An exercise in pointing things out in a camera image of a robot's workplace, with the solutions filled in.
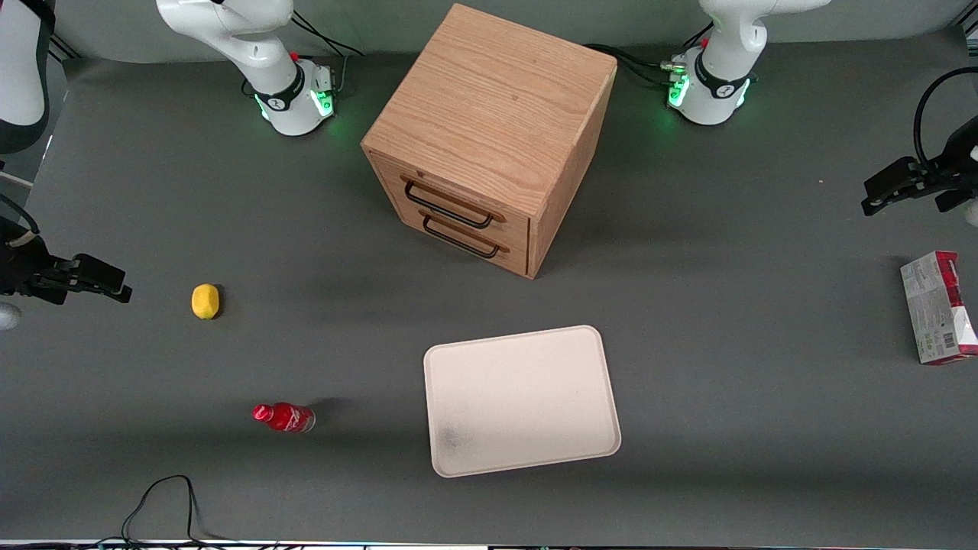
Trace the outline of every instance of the red and white box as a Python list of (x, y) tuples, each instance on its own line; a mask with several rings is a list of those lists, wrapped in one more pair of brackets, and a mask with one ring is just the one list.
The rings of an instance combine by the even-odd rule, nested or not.
[(945, 365), (978, 355), (978, 338), (961, 301), (957, 252), (936, 251), (900, 268), (920, 362)]

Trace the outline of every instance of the gray tabletop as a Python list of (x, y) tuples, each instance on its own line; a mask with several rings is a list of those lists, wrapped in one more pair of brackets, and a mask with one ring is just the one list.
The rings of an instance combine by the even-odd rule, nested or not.
[[(863, 180), (912, 153), (923, 89), (967, 63), (959, 30), (772, 45), (722, 127), (622, 71), (536, 281), (397, 220), (359, 141), (411, 61), (351, 60), (336, 119), (297, 139), (230, 64), (71, 69), (28, 206), (53, 252), (135, 292), (13, 300), (0, 537), (113, 534), (184, 473), (236, 538), (978, 547), (978, 360), (918, 364), (898, 273), (956, 250), (978, 297), (978, 230), (930, 201), (860, 210)], [(949, 82), (928, 150), (976, 109)], [(219, 320), (190, 311), (203, 282)], [(577, 324), (603, 334), (621, 450), (439, 478), (424, 352)], [(315, 431), (249, 419), (271, 400), (315, 402)], [(133, 533), (179, 538), (182, 490)]]

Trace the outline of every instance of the white tray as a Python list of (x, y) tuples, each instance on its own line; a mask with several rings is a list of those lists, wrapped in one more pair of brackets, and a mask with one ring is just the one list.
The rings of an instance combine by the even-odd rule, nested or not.
[(594, 327), (436, 345), (424, 382), (431, 465), (444, 478), (598, 458), (621, 445)]

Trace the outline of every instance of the yellow lemon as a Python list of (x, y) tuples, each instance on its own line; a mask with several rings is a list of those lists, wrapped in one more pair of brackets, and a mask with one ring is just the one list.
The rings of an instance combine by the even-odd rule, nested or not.
[(213, 319), (221, 308), (221, 297), (214, 285), (200, 285), (194, 289), (191, 309), (201, 319)]

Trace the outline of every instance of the drawer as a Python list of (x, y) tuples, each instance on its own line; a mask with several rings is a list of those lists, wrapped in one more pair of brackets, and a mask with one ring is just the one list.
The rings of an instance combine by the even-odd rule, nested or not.
[(526, 275), (526, 243), (510, 246), (489, 240), (470, 227), (456, 223), (425, 208), (414, 208), (402, 215), (404, 223), (457, 249)]
[(401, 219), (418, 208), (488, 241), (509, 248), (526, 248), (529, 218), (477, 197), (462, 197), (435, 176), (411, 169), (396, 160), (372, 154), (374, 169)]

